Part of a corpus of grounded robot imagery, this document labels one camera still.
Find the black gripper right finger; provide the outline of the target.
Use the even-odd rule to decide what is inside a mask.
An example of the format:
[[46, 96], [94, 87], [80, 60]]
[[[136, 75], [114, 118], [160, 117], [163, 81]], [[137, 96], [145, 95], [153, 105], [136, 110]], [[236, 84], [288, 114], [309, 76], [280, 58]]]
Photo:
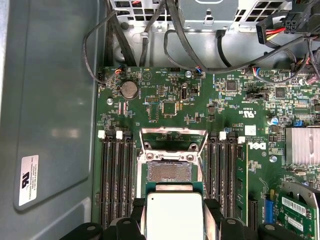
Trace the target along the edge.
[[205, 240], [301, 240], [302, 237], [277, 224], [261, 224], [252, 230], [235, 218], [225, 218], [215, 199], [203, 200]]

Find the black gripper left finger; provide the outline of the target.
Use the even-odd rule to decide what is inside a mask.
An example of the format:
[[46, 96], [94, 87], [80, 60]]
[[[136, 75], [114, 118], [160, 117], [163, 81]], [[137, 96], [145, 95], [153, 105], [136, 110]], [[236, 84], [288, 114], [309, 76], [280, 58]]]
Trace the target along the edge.
[[145, 207], [145, 198], [135, 198], [129, 217], [115, 220], [106, 229], [98, 223], [87, 222], [79, 225], [65, 236], [63, 240], [145, 240], [141, 233], [141, 221]]

